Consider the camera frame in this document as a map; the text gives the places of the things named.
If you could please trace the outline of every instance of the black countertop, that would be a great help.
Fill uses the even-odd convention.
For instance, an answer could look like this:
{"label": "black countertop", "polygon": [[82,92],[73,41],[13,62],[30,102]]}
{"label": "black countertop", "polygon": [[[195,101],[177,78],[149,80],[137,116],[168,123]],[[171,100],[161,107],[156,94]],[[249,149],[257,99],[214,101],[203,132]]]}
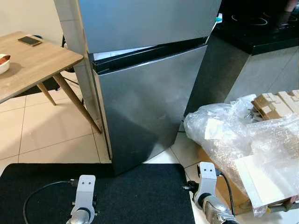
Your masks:
{"label": "black countertop", "polygon": [[243,27],[234,21],[216,25],[213,35],[238,47],[250,55],[298,46],[298,23],[277,34],[266,33],[267,28]]}

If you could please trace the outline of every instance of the freezer door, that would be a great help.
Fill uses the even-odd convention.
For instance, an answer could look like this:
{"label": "freezer door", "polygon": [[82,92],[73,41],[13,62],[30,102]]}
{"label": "freezer door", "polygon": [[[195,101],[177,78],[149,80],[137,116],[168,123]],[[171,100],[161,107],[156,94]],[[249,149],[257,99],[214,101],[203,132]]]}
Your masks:
{"label": "freezer door", "polygon": [[117,174],[174,143],[205,51],[206,45],[99,75]]}
{"label": "freezer door", "polygon": [[209,36],[221,0],[79,0],[89,53]]}

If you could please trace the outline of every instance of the white tile floor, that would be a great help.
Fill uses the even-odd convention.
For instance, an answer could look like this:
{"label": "white tile floor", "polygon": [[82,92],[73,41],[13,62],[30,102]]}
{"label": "white tile floor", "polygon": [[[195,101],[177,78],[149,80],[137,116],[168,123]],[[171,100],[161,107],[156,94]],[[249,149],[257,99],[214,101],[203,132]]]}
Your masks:
{"label": "white tile floor", "polygon": [[[73,73],[63,74],[76,81]],[[75,84],[71,88],[81,97]],[[107,163],[103,136],[93,133],[90,124],[78,112],[63,90],[50,91],[57,106],[42,94],[18,97],[0,104],[0,175],[10,163]],[[173,146],[146,163],[180,163],[187,179],[198,181],[196,164],[199,162],[196,144],[178,133]],[[207,224],[194,204],[196,224]],[[242,224],[296,224],[298,210],[266,214],[253,218],[243,214],[237,217]]]}

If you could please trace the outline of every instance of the plastic wrap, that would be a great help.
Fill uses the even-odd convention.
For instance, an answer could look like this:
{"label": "plastic wrap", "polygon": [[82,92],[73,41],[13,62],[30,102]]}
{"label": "plastic wrap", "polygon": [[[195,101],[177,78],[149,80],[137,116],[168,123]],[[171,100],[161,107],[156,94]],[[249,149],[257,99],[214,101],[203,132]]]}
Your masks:
{"label": "plastic wrap", "polygon": [[[211,160],[247,195],[235,160],[252,155],[259,167],[286,198],[299,192],[298,116],[253,123],[251,101],[255,95],[231,104],[200,107],[184,120],[187,136],[200,144]],[[255,216],[266,206],[255,207]]]}

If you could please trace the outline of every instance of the food in bowl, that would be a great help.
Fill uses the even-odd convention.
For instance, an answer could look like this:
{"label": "food in bowl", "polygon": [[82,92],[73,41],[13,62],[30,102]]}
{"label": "food in bowl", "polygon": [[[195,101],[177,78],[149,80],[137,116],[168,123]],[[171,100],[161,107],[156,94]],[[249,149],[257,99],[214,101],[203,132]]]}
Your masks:
{"label": "food in bowl", "polygon": [[10,55],[0,54],[0,74],[9,69]]}

